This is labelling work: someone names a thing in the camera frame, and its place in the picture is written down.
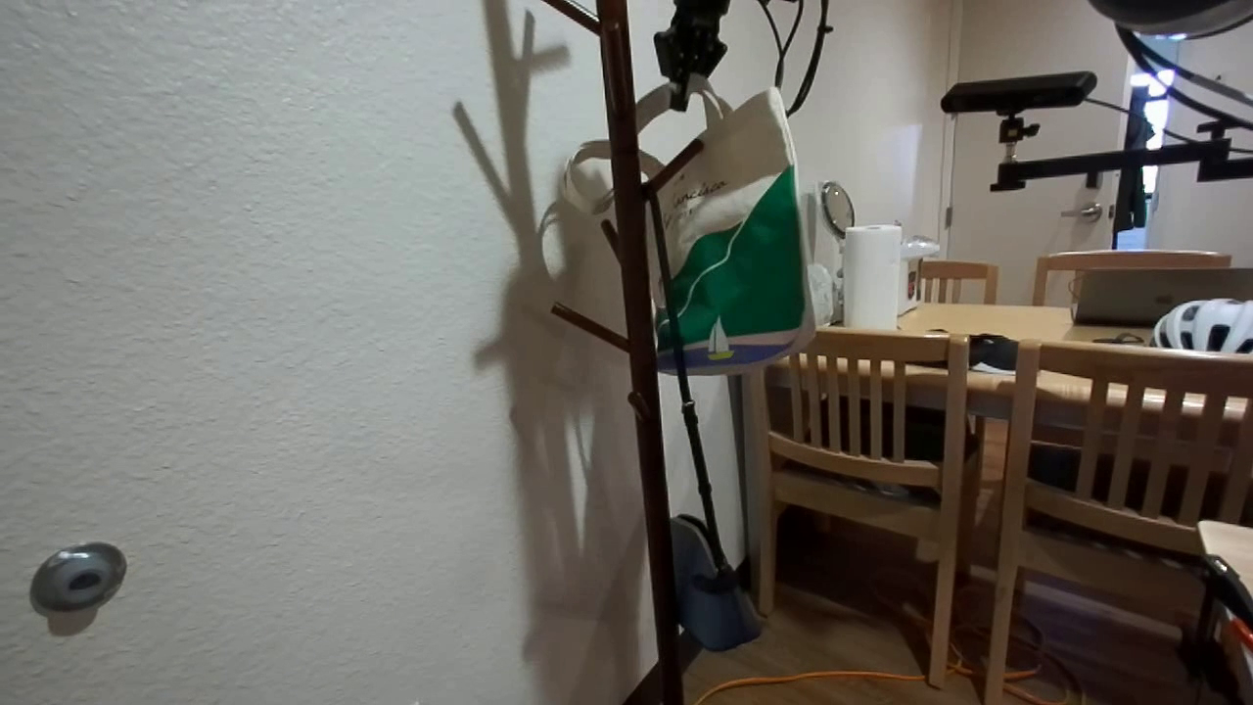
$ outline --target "bicycle helmet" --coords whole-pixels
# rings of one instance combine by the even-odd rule
[[[1204,296],[1181,301],[1151,328],[1158,348],[1253,352],[1253,301]]]

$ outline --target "wooden chair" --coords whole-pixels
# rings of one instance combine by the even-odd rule
[[[1048,251],[1033,261],[1033,306],[1048,301],[1048,288],[1059,288],[1060,272],[1082,272],[1082,271],[1231,271],[1231,254],[1227,251]]]
[[[766,429],[766,519],[761,606],[775,606],[775,533],[782,506],[902,533],[937,561],[927,680],[948,670],[950,595],[978,490],[969,435],[969,341],[822,328],[786,357],[786,402]],[[916,422],[910,400],[944,412]]]
[[[1000,296],[1000,264],[993,261],[961,261],[961,257],[924,257],[912,264],[910,294],[916,301],[963,301],[963,287],[978,287],[978,301]]]
[[[1198,519],[1250,515],[1250,408],[1250,357],[1018,348],[984,702],[1004,702],[1022,570],[1188,630],[1198,623]]]

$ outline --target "chair back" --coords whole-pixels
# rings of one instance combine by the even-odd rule
[[[940,490],[944,469],[961,476],[963,463],[969,357],[961,336],[818,328],[782,364],[786,412],[773,420],[766,445],[818,473]],[[944,408],[944,426],[910,420],[924,394]]]
[[[1065,459],[1055,463],[1065,476],[1040,473],[1040,445]],[[1005,494],[1029,511],[1198,556],[1204,515],[1250,519],[1250,473],[1253,357],[1018,348]]]
[[[974,301],[1000,296],[1000,264],[993,261],[963,261],[963,257],[924,257],[912,264],[910,294],[916,301],[963,301],[969,287],[978,288]]]
[[[1033,306],[1047,306],[1060,272],[1078,272],[1078,271],[1231,271],[1231,254],[1227,251],[1048,251],[1033,261]]]

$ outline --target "wooden coat rack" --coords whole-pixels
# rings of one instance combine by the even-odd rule
[[[649,174],[642,183],[627,0],[598,0],[594,15],[581,11],[569,0],[543,0],[543,2],[564,11],[572,23],[586,26],[593,35],[598,35],[604,106],[608,106],[608,129],[611,129],[615,215],[619,215],[615,220],[619,225],[604,224],[604,232],[619,254],[619,271],[623,271],[627,336],[604,328],[598,319],[593,319],[569,306],[551,306],[551,313],[629,357],[633,445],[638,445],[638,476],[642,476],[649,574],[654,574],[649,584],[654,584],[654,630],[658,630],[658,686],[663,686],[667,705],[680,705],[679,595],[675,595],[670,497],[667,497],[667,459],[663,459],[646,198],[689,155],[700,151],[700,140],[680,147],[658,174]]]

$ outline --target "bag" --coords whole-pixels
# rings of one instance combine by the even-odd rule
[[[638,100],[638,129],[670,108],[658,87]],[[795,144],[782,92],[773,87],[745,106],[728,106],[696,82],[705,106],[700,151],[687,160],[663,186],[663,225],[670,254],[670,296],[679,306],[679,336],[693,374],[723,374],[773,364],[815,331],[807,242],[795,186]],[[586,140],[574,155],[604,155],[604,140]],[[611,186],[593,167],[569,172],[586,210],[611,210]],[[654,313],[658,366],[675,373],[675,324]]]

